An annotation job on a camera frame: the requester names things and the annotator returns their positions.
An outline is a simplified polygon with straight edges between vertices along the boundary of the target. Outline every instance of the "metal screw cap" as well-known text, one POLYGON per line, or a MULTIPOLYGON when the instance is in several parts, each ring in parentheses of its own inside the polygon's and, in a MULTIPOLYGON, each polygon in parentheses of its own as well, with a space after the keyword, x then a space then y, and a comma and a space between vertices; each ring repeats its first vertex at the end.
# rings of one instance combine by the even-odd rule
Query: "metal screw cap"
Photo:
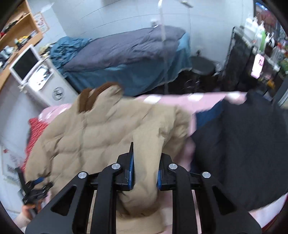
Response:
POLYGON ((211 174, 210 174, 209 172, 206 172, 206 171, 205 171, 205 172, 202 173, 202 176, 203 176, 204 178, 207 178, 207 179, 208 179, 208 178, 210 178, 211 174))
POLYGON ((177 164, 175 164, 175 163, 171 163, 171 164, 169 164, 169 168, 170 169, 172 169, 172 170, 175 170, 175 169, 177 169, 177 164))
POLYGON ((80 179, 84 179, 86 176, 87 176, 87 173, 86 173, 86 172, 80 172, 80 173, 78 174, 78 177, 79 177, 80 179))
POLYGON ((111 167, 112 167, 114 170, 117 170, 117 169, 120 168, 120 164, 114 163, 111 167))

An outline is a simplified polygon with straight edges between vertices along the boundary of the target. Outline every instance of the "white monitor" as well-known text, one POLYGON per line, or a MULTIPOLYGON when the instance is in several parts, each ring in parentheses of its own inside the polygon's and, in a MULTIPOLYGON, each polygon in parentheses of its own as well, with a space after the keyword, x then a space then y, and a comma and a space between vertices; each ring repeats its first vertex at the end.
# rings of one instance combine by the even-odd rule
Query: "white monitor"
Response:
POLYGON ((14 78, 23 85, 42 63, 42 59, 33 45, 29 45, 11 64, 9 70, 14 78))

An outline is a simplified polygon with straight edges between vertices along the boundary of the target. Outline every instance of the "beige puffer jacket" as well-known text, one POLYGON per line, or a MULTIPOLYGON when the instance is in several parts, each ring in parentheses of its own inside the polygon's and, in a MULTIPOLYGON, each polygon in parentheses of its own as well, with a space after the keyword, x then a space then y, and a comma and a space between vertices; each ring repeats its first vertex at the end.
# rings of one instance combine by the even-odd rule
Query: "beige puffer jacket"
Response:
POLYGON ((80 171, 102 171, 127 153, 134 142, 135 186, 119 194, 129 217, 117 216, 117 233, 158 233, 164 226, 157 199, 161 152, 171 158, 182 148, 190 115, 178 107, 123 98, 119 86, 97 96, 90 111, 72 107, 51 122, 36 142, 26 165, 26 180, 50 176, 57 194, 80 171))

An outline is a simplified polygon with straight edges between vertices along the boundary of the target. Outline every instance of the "gray comforter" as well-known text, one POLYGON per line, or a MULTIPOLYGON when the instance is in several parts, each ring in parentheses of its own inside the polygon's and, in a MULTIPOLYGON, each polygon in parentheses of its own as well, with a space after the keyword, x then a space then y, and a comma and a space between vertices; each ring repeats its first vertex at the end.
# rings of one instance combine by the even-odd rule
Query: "gray comforter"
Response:
POLYGON ((66 71, 93 71, 141 61, 162 59, 164 53, 173 58, 178 40, 185 31, 165 26, 166 41, 163 47, 161 28, 146 28, 102 37, 90 42, 63 66, 66 71))

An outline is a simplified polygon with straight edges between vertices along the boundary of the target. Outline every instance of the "red patterned cloth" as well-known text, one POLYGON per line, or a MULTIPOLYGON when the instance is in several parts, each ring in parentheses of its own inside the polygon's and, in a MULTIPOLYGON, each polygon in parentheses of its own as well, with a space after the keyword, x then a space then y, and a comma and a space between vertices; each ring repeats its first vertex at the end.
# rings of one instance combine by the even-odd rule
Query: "red patterned cloth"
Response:
POLYGON ((22 171, 25 171, 26 163, 28 161, 30 152, 33 149, 36 141, 41 136, 44 129, 48 126, 48 124, 46 122, 42 122, 42 121, 38 120, 38 118, 29 119, 29 124, 31 126, 31 136, 30 136, 29 143, 25 149, 26 158, 25 158, 24 164, 21 167, 22 171))

